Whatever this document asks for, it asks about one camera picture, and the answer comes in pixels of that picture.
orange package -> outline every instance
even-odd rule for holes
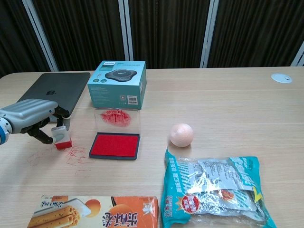
[[[157,228],[157,217],[156,197],[42,196],[28,228]]]

yellow sticker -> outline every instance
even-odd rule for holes
[[[253,187],[253,192],[255,193],[255,203],[263,198],[263,195],[261,193],[257,193],[257,189],[255,187]]]

clear plastic lid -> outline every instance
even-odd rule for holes
[[[139,110],[97,108],[94,115],[98,133],[140,134]]]

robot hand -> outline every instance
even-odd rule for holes
[[[58,142],[63,135],[48,137],[40,128],[50,121],[50,116],[57,118],[57,127],[70,127],[70,113],[58,106],[55,101],[28,99],[0,109],[0,145],[10,134],[28,133],[45,144]]]

laptop lid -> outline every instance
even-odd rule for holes
[[[56,101],[71,114],[90,76],[88,72],[44,73],[18,101],[31,98]],[[57,121],[54,116],[50,116],[50,119],[51,122]]]

